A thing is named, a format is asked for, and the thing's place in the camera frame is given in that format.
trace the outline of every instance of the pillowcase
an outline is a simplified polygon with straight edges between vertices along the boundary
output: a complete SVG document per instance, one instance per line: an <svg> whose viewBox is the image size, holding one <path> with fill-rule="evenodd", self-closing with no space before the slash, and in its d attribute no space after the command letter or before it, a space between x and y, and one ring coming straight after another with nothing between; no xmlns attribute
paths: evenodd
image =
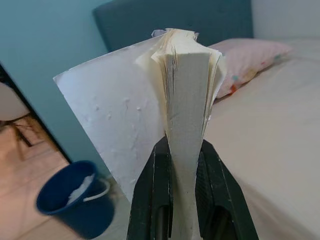
<svg viewBox="0 0 320 240"><path fill-rule="evenodd" d="M233 94L258 72L278 62L291 51L291 47L286 44L252 38L232 38L209 48L222 52L227 66L227 74L217 98Z"/></svg>

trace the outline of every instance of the bed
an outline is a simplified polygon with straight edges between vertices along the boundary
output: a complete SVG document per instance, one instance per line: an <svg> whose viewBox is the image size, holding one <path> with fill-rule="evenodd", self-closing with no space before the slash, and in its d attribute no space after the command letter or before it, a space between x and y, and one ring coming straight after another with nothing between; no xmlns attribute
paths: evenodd
<svg viewBox="0 0 320 240"><path fill-rule="evenodd" d="M116 180L129 200L153 145L164 134L148 78L132 64L157 42L143 40L165 27L199 32L207 46L252 37L250 1L204 0L193 9L190 4L187 14L169 14L163 21L158 13L166 9L156 1L121 0L98 7L97 25L113 52L54 79L111 172L126 169ZM261 240L315 240L320 239L320 40L285 42L293 47L287 60L213 106L205 139L240 184Z"/></svg>

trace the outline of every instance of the book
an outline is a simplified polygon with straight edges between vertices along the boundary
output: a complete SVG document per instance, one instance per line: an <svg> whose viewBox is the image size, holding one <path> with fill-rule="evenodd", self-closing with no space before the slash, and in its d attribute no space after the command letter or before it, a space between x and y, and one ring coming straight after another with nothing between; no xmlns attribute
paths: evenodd
<svg viewBox="0 0 320 240"><path fill-rule="evenodd" d="M167 29L137 63L160 102L173 163L173 240L200 240L196 171L214 100L226 75L222 53L196 42L195 32Z"/></svg>

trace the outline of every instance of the bucket handle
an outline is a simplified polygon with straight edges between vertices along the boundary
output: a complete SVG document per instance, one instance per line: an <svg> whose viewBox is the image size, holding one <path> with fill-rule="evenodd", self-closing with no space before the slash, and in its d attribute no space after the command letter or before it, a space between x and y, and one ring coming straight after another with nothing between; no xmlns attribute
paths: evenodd
<svg viewBox="0 0 320 240"><path fill-rule="evenodd" d="M88 201L91 201L91 200L98 199L98 198L106 195L106 194L109 192L109 190L110 190L110 183L109 183L108 181L106 181L106 180L103 180L103 179L99 179L99 180L104 183L104 185L105 185L105 190L104 190L103 192L97 194L97 195L84 198L84 199L83 199L84 202L88 202Z"/></svg>

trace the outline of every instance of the white bed sheet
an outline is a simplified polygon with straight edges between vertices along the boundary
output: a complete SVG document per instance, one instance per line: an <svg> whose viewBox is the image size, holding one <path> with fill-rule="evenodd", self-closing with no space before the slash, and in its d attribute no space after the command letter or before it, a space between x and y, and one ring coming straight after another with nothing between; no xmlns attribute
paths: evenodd
<svg viewBox="0 0 320 240"><path fill-rule="evenodd" d="M262 240L320 239L320 61L295 43L293 59L217 103L205 133Z"/></svg>

